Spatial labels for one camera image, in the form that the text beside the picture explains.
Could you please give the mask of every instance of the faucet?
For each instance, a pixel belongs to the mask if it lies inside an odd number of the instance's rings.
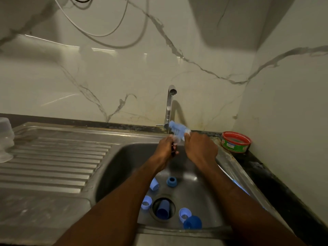
[[[165,111],[165,119],[164,119],[164,125],[156,125],[160,127],[164,127],[164,129],[167,130],[167,133],[169,133],[169,122],[171,119],[171,110],[172,110],[172,102],[173,102],[173,95],[175,95],[176,89],[174,85],[169,86],[169,90],[167,92],[167,101],[166,101],[166,111]]]

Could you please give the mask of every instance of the white marble wall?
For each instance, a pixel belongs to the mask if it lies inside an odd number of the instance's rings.
[[[112,29],[125,0],[59,0],[80,27]],[[0,113],[232,129],[271,0],[130,0],[92,39],[54,0],[0,0]]]
[[[327,20],[328,0],[273,1],[234,126],[326,224]]]

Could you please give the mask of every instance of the hand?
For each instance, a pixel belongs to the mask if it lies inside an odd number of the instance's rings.
[[[207,166],[217,166],[215,157],[218,152],[217,145],[204,134],[192,132],[185,133],[185,149],[187,157],[195,163],[199,169]]]
[[[153,154],[153,159],[156,160],[160,164],[159,170],[162,171],[165,167],[168,161],[172,158],[173,155],[178,154],[179,152],[176,151],[176,144],[173,143],[173,136],[169,135],[168,137],[163,138],[159,141],[158,146],[155,150],[155,153]]]

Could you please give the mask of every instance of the clear plastic container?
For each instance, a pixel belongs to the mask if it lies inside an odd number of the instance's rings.
[[[13,156],[6,150],[14,146],[15,134],[8,118],[0,117],[0,163],[9,161]]]

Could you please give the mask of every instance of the person's left hand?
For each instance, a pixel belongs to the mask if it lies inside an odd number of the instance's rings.
[[[163,138],[159,141],[158,146],[153,154],[154,159],[158,161],[160,164],[160,171],[166,167],[168,161],[172,158],[173,155],[178,154],[179,152],[176,150],[176,144],[173,143],[173,136],[169,135],[168,137]]]

